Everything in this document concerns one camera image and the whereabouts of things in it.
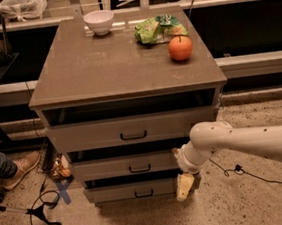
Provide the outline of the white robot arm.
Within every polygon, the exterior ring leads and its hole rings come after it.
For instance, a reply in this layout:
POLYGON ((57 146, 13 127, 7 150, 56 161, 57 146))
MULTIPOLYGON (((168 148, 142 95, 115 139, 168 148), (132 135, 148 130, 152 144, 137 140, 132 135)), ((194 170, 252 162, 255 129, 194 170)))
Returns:
POLYGON ((234 128, 222 121, 199 122, 189 134, 189 142, 173 150, 181 170, 177 177, 179 201, 187 198, 201 165, 221 149, 282 162, 282 126, 234 128))

